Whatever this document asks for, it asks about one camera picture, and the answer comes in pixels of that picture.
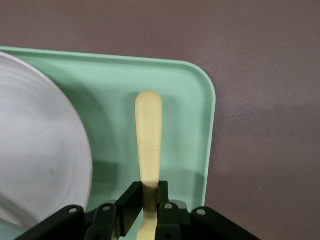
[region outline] screw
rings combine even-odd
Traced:
[[[196,214],[198,214],[199,216],[205,216],[206,215],[206,211],[203,209],[198,209],[196,211]]]
[[[171,203],[167,203],[166,205],[164,205],[164,208],[167,210],[171,210],[174,206]]]
[[[102,208],[103,211],[109,211],[111,207],[109,206],[105,206],[104,208]]]
[[[74,207],[74,208],[71,208],[71,209],[69,210],[69,213],[70,213],[70,214],[73,214],[73,213],[75,213],[77,210],[78,210],[78,209],[76,209],[75,207]]]

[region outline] brown table surface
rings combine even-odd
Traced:
[[[217,96],[206,205],[320,238],[320,1],[2,0],[0,45],[198,65]]]

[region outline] yellow utensil handle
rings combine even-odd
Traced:
[[[160,180],[163,107],[154,91],[139,94],[135,101],[135,121],[142,183],[157,188]]]

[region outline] tray rim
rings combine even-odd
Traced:
[[[205,83],[208,85],[211,93],[210,100],[212,100],[210,125],[208,129],[209,134],[208,134],[208,140],[207,140],[208,145],[206,150],[205,169],[204,169],[204,183],[203,183],[203,191],[201,196],[202,205],[205,205],[207,186],[208,186],[209,165],[211,160],[210,156],[211,156],[212,141],[213,141],[217,96],[216,96],[216,91],[215,91],[215,87],[212,80],[202,68],[195,65],[194,63],[183,61],[183,60],[122,56],[122,55],[111,55],[111,54],[101,54],[101,53],[72,52],[72,51],[60,51],[60,50],[45,50],[45,49],[23,48],[23,47],[1,46],[1,45],[0,45],[0,52],[13,55],[18,59],[19,59],[19,56],[17,56],[17,54],[19,53],[20,54],[54,55],[54,56],[64,56],[64,57],[96,58],[96,59],[117,60],[117,61],[125,60],[130,62],[145,62],[145,63],[158,63],[158,64],[165,64],[165,65],[176,65],[176,66],[184,66],[194,71],[197,71],[202,76],[202,79],[205,80]]]

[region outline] tray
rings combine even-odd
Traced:
[[[205,204],[216,94],[196,65],[150,59],[1,47],[47,75],[70,99],[86,129],[93,158],[87,211],[117,200],[140,180],[135,100],[152,90],[163,101],[160,179],[189,210]],[[142,216],[125,239],[136,239]]]

